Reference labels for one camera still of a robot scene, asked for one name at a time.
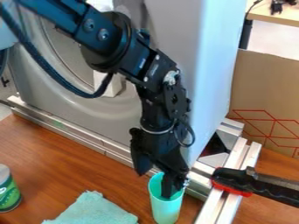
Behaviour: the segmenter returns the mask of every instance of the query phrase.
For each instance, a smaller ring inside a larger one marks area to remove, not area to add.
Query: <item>tin can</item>
[[[0,164],[0,213],[15,209],[21,199],[21,193],[11,176],[10,168]]]

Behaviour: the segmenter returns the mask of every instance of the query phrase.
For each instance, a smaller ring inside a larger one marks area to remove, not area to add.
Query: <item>table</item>
[[[247,0],[246,12],[248,12],[254,2],[255,0]],[[244,21],[239,48],[247,49],[254,20],[299,27],[299,4],[295,6],[284,4],[282,14],[275,13],[272,16],[270,10],[271,2],[272,0],[263,0],[250,10],[247,19]]]
[[[255,0],[247,0],[246,11],[248,11],[254,2]],[[282,14],[275,13],[272,16],[270,11],[271,2],[272,0],[263,0],[261,3],[255,5],[248,14],[247,19],[299,27],[299,4],[295,6],[284,4]]]
[[[11,115],[0,122],[0,163],[11,168],[24,200],[1,224],[34,224],[54,219],[86,190],[96,190],[139,217],[151,218],[148,177],[137,177],[129,167]],[[299,162],[263,149],[257,171],[299,179]],[[203,203],[186,195],[178,223],[193,223]],[[270,199],[243,199],[234,224],[299,223],[298,210]]]

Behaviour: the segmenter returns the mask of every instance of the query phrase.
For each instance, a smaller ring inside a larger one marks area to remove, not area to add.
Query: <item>green towel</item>
[[[56,220],[42,224],[136,224],[137,217],[103,198],[99,192],[84,192]]]

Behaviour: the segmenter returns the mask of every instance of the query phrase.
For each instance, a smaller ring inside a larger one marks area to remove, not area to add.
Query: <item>white washing machine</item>
[[[114,0],[115,9],[130,16],[136,27],[149,28],[153,46],[176,61],[192,98],[191,126],[197,141],[185,150],[192,165],[229,108],[234,63],[246,1]],[[94,91],[94,71],[80,46],[54,25],[22,10],[33,44],[72,84]],[[122,80],[116,97],[87,100],[51,79],[21,45],[10,50],[10,70],[23,102],[84,129],[129,146],[129,129],[139,126],[141,103],[135,88]]]

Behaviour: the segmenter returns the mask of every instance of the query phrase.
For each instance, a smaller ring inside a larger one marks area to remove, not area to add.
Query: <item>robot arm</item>
[[[80,43],[81,52],[91,68],[108,74],[123,74],[136,85],[143,113],[141,128],[130,130],[134,167],[139,175],[148,172],[153,165],[162,170],[165,173],[162,196],[165,198],[184,187],[189,167],[180,148],[191,146],[195,135],[187,116],[191,101],[186,97],[176,63],[163,52],[151,49],[150,35],[135,29],[129,18],[121,13],[100,13],[83,0],[16,2],[51,20],[57,29]],[[5,13],[0,4],[1,14]],[[6,18],[5,22],[11,28],[8,20]],[[12,30],[19,38],[16,29]],[[192,136],[190,144],[184,143],[188,132]]]

